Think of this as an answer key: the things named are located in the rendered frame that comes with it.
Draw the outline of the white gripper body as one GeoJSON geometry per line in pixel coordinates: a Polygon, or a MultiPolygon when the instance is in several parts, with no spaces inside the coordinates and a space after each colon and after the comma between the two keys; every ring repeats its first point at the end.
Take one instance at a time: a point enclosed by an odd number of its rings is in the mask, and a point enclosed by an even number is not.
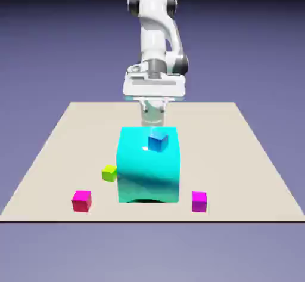
{"type": "Polygon", "coordinates": [[[151,79],[147,72],[126,73],[123,82],[123,95],[128,100],[138,98],[173,98],[185,96],[186,78],[183,75],[167,75],[151,79]]]}

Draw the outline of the small blue cube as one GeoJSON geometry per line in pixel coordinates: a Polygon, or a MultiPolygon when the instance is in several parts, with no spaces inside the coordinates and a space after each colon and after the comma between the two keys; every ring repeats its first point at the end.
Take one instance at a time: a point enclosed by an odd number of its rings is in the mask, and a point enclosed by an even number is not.
{"type": "Polygon", "coordinates": [[[148,136],[148,149],[156,152],[164,151],[168,146],[169,136],[159,130],[152,130],[148,136]]]}

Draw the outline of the small yellow-green cube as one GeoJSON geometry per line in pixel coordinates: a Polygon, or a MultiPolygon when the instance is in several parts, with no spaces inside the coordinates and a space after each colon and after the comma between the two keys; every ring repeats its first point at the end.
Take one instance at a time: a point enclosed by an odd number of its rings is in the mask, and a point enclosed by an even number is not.
{"type": "Polygon", "coordinates": [[[113,165],[106,165],[102,169],[102,179],[107,182],[114,182],[117,179],[117,168],[113,165]]]}

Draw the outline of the small magenta cube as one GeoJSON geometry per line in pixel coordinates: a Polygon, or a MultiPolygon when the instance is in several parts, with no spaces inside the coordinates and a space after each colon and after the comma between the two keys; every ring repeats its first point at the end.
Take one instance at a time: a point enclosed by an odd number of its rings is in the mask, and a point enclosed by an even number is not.
{"type": "Polygon", "coordinates": [[[207,193],[202,191],[192,192],[192,211],[206,212],[207,210],[207,193]]]}

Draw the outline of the small pink-red cube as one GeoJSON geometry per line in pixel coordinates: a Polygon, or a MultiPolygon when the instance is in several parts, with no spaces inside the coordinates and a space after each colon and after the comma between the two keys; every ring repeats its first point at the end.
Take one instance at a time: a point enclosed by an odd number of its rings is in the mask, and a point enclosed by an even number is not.
{"type": "Polygon", "coordinates": [[[89,212],[92,204],[92,195],[90,191],[77,190],[71,200],[75,212],[89,212]]]}

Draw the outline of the large cyan box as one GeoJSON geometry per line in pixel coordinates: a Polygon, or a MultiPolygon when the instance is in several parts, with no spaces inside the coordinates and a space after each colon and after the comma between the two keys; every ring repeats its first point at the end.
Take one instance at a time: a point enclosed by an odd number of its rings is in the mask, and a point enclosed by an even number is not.
{"type": "Polygon", "coordinates": [[[122,127],[116,164],[120,203],[140,200],[178,202],[180,147],[175,127],[122,127]],[[162,152],[148,149],[148,136],[155,129],[169,136],[168,146],[162,152]]]}

